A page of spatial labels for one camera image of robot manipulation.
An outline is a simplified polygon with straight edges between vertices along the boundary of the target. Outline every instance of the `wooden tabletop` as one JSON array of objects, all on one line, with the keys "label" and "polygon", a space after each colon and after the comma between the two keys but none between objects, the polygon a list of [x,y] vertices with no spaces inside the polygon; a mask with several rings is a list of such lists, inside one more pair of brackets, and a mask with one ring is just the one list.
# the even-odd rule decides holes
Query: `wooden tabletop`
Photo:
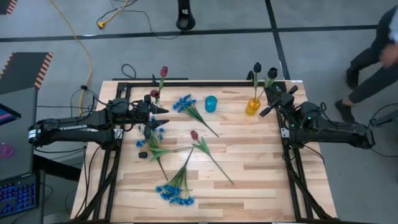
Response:
[{"label": "wooden tabletop", "polygon": [[[118,82],[104,82],[100,100],[112,100],[116,95],[117,85]],[[295,93],[295,104],[307,99],[302,82],[286,82],[286,85],[288,89],[293,85],[299,87]],[[130,100],[143,99],[152,89],[134,87]],[[198,121],[172,109],[172,105],[181,96],[189,93],[193,99],[198,100],[198,111],[220,138]],[[218,99],[214,113],[205,111],[204,100],[208,95],[214,95]],[[211,155],[232,179],[234,185],[228,182],[206,154],[195,149],[187,167],[188,188],[190,195],[195,197],[195,203],[189,207],[169,204],[155,192],[156,186],[167,182],[158,163],[149,162],[150,156],[147,159],[138,158],[138,152],[146,149],[136,147],[136,141],[143,139],[143,135],[135,126],[132,131],[124,134],[111,222],[295,221],[287,171],[282,160],[276,113],[273,110],[263,118],[258,113],[255,116],[246,115],[244,109],[253,95],[253,87],[164,87],[161,104],[170,112],[159,114],[156,118],[169,119],[170,122],[162,126],[165,133],[161,147],[176,149],[190,146],[193,142],[190,131],[194,129],[206,139]],[[267,98],[263,95],[259,111],[263,110],[266,104]],[[98,104],[97,109],[103,109],[103,105]],[[308,145],[320,152],[317,143]],[[87,163],[97,147],[95,143],[88,144]],[[309,191],[325,211],[335,217],[336,212],[322,160],[306,148],[300,152]],[[181,168],[188,154],[188,151],[183,151],[161,158],[169,179]],[[93,160],[89,199],[98,188],[103,156],[104,151],[100,150]],[[85,189],[85,176],[82,171],[72,218],[81,206]],[[299,190],[297,192],[304,217],[302,194]],[[104,217],[107,198],[108,192],[103,197],[100,218]]]}]

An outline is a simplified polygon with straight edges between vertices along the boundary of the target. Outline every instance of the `gray floor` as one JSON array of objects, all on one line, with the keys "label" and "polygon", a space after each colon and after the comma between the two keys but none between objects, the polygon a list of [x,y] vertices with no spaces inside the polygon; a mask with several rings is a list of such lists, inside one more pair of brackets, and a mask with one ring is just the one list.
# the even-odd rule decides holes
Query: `gray floor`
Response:
[{"label": "gray floor", "polygon": [[[122,12],[104,30],[95,21],[111,9],[108,0],[55,0],[78,35],[149,32],[143,14]],[[272,0],[278,27],[374,25],[395,0]],[[175,31],[177,1],[140,0],[131,9],[145,10],[154,31]],[[192,0],[197,20],[195,30],[270,28],[264,0]],[[70,35],[66,23],[48,0],[19,0],[10,16],[0,16],[0,37],[43,37]],[[344,72],[349,61],[368,47],[374,30],[280,33],[291,79],[303,80],[308,99],[324,101],[331,119],[340,119],[333,102],[349,90]],[[169,67],[170,77],[195,79],[244,79],[255,62],[264,68],[279,68],[279,59],[271,33],[191,35],[173,40],[153,37],[84,40],[93,59],[93,78],[89,87],[99,93],[103,80],[121,78],[120,67],[130,63],[138,77],[158,74]],[[53,52],[54,58],[39,91],[40,105],[69,105],[71,94],[83,84],[88,62],[74,41],[0,43],[0,62],[12,52]],[[380,65],[365,69],[361,80]],[[381,106],[396,101],[397,85],[380,92],[354,109],[358,121],[368,119]],[[73,100],[78,104],[78,96]],[[90,104],[90,96],[85,105]],[[69,109],[39,108],[37,119],[70,115]],[[375,130],[375,149],[398,154],[397,130],[391,125]],[[63,151],[81,144],[52,144],[47,150]],[[372,151],[346,145],[322,144],[331,192],[338,216],[343,220],[396,223],[398,219],[398,159],[380,157]],[[81,164],[81,155],[60,159],[66,164]],[[46,204],[46,223],[65,219],[64,201],[76,189],[76,183],[47,177],[54,195]],[[68,199],[70,209],[74,193]]]}]

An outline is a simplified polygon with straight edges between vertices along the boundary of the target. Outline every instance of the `blue cup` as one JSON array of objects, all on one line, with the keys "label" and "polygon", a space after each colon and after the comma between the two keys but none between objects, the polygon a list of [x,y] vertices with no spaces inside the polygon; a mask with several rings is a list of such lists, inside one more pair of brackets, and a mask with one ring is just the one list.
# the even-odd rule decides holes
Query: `blue cup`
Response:
[{"label": "blue cup", "polygon": [[215,96],[207,96],[205,100],[205,109],[207,112],[211,113],[216,110],[217,98]]}]

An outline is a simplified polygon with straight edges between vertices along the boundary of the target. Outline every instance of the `black pants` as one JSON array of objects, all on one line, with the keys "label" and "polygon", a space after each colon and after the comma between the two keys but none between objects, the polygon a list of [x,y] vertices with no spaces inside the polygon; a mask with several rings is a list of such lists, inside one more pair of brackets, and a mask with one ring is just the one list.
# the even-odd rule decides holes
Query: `black pants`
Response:
[{"label": "black pants", "polygon": [[[377,25],[376,38],[370,48],[360,53],[351,61],[351,67],[355,70],[362,70],[380,61],[382,50],[387,44],[392,43],[389,35],[392,17],[396,7],[386,12]],[[359,103],[370,96],[378,93],[386,87],[394,84],[398,80],[398,64],[389,68],[381,67],[374,75],[361,83],[349,96],[348,99],[353,103]]]}]

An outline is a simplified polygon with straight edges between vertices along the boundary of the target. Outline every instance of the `blue keyboard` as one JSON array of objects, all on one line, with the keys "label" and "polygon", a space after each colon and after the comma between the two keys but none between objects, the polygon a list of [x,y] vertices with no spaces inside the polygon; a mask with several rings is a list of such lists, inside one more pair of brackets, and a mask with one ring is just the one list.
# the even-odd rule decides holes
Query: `blue keyboard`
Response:
[{"label": "blue keyboard", "polygon": [[0,182],[0,218],[36,208],[40,179],[35,173]]}]

